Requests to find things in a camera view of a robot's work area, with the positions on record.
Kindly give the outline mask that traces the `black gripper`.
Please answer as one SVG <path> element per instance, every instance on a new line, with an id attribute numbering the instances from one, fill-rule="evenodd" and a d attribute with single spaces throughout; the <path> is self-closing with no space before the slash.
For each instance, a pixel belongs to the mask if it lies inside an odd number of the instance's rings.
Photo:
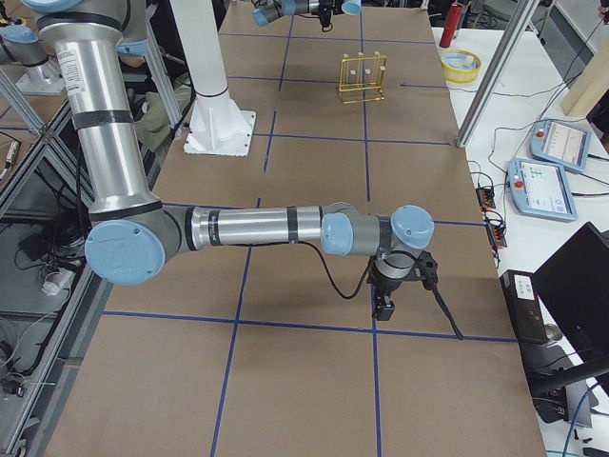
<path id="1" fill-rule="evenodd" d="M 389 298 L 402 282 L 417 281 L 414 268 L 420 262 L 408 251 L 391 251 L 387 256 L 371 256 L 367 283 L 374 289 L 376 299 Z"/>
<path id="2" fill-rule="evenodd" d="M 318 7 L 319 14 L 338 14 L 339 2 L 337 0 L 320 0 Z"/>

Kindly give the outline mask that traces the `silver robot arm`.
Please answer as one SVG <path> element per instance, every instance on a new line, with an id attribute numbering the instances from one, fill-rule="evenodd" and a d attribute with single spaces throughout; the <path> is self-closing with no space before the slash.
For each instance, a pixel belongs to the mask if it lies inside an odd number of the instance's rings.
<path id="1" fill-rule="evenodd" d="M 251 2 L 253 17 L 259 27 L 284 16 L 309 15 L 317 18 L 323 29 L 329 28 L 333 15 L 343 13 L 343 1 L 332 0 L 257 0 Z"/>
<path id="2" fill-rule="evenodd" d="M 382 217 L 346 203 L 275 209 L 165 206 L 148 187 L 118 54 L 146 33 L 142 1 L 32 1 L 40 36 L 55 50 L 95 200 L 88 265 L 116 285 L 141 284 L 182 252 L 206 247 L 309 245 L 320 256 L 362 255 L 363 280 L 381 306 L 405 281 L 438 284 L 427 251 L 431 215 L 403 206 Z"/>

